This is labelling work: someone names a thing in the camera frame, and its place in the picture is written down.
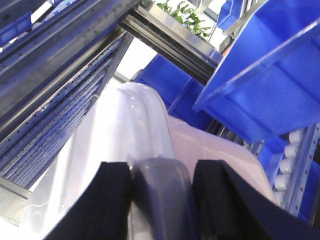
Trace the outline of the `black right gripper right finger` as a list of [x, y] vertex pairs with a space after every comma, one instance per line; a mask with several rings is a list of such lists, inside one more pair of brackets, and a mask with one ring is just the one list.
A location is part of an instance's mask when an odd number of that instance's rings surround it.
[[192, 189], [202, 240], [320, 238], [318, 229], [269, 201], [223, 160], [199, 160]]

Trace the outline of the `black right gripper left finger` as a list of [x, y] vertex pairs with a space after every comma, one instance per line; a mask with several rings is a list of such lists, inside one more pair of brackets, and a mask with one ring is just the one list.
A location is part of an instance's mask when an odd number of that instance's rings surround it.
[[47, 240], [125, 240], [132, 178], [125, 162], [102, 162], [89, 186]]

